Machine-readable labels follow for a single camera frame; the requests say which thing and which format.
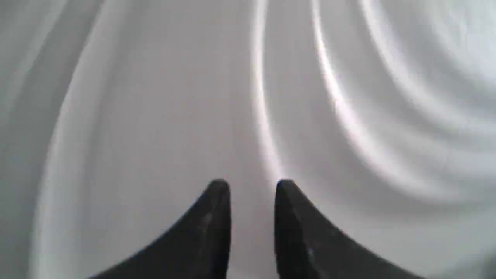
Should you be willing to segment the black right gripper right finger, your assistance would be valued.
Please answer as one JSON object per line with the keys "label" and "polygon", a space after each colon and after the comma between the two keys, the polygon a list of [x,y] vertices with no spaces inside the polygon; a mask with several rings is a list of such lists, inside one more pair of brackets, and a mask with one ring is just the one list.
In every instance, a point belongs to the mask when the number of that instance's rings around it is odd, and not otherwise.
{"label": "black right gripper right finger", "polygon": [[417,279],[332,224],[290,179],[277,183],[274,251],[280,279]]}

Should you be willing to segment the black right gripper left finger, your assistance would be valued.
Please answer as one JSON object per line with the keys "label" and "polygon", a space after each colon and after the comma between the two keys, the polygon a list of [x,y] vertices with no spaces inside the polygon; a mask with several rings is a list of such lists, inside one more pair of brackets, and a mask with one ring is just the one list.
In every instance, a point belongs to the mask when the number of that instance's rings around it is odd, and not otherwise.
{"label": "black right gripper left finger", "polygon": [[230,187],[214,179],[165,233],[94,278],[225,279],[230,245]]}

